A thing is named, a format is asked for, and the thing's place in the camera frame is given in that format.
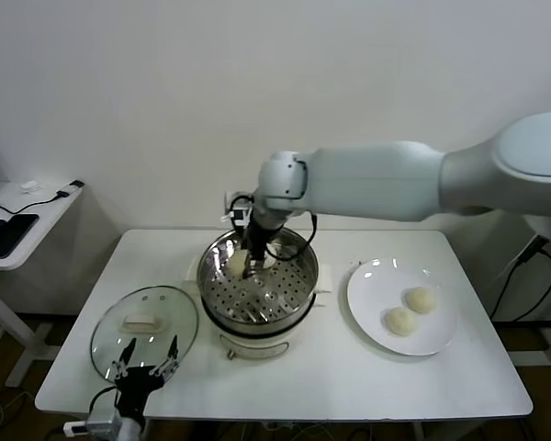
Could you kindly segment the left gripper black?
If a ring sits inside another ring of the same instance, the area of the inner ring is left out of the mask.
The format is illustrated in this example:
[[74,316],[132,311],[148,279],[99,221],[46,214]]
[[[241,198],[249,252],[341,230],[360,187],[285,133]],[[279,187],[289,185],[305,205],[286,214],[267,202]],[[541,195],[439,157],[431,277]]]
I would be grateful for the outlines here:
[[124,418],[142,418],[149,395],[160,389],[179,367],[179,344],[175,334],[165,360],[157,367],[129,367],[137,339],[132,338],[124,347],[117,360],[111,364],[111,374],[119,391],[116,404]]

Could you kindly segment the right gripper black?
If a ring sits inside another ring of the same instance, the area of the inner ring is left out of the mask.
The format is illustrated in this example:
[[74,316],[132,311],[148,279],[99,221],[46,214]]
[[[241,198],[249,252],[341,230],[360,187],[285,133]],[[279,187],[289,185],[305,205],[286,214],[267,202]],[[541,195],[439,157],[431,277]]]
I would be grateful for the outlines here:
[[242,262],[241,276],[247,279],[264,270],[266,246],[287,222],[287,212],[271,209],[252,209],[243,235],[248,252]]

